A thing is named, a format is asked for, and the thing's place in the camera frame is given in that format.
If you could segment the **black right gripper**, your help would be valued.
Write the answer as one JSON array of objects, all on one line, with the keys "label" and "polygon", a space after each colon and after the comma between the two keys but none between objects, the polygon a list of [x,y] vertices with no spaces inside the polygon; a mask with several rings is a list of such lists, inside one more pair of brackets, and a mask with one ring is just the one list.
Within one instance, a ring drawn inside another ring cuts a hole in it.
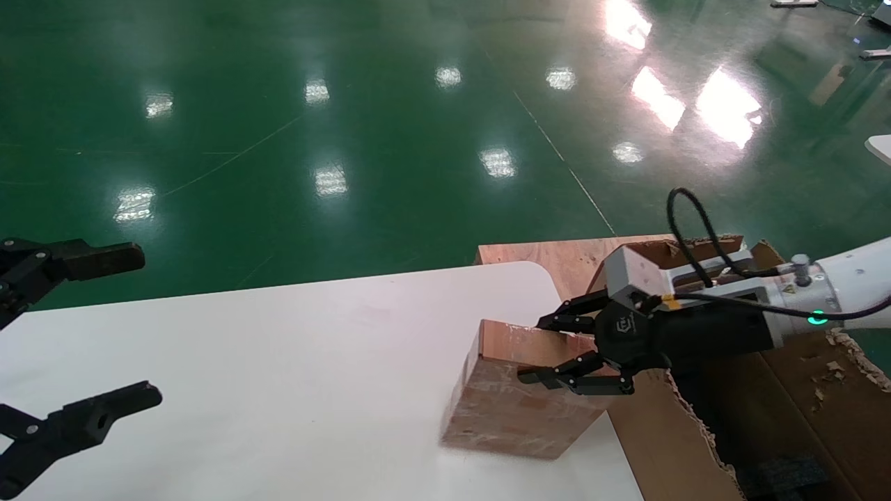
[{"label": "black right gripper", "polygon": [[540,317],[538,329],[595,335],[598,353],[585,352],[557,367],[521,368],[519,383],[580,396],[633,395],[634,375],[649,369],[683,369],[777,346],[766,318],[755,310],[697,305],[645,316],[610,302],[607,289],[599,289]]}]

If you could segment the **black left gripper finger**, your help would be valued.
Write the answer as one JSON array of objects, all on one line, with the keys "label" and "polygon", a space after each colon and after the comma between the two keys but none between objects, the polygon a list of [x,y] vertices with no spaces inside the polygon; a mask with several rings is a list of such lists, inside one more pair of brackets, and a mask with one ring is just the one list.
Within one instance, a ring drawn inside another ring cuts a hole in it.
[{"label": "black left gripper finger", "polygon": [[134,242],[93,247],[80,239],[3,239],[1,329],[10,326],[61,283],[121,275],[143,269],[145,264],[145,254]]},{"label": "black left gripper finger", "polygon": [[1,432],[12,443],[1,456],[1,498],[18,497],[58,460],[101,445],[111,426],[162,403],[149,381],[70,403],[38,419],[1,406]]}]

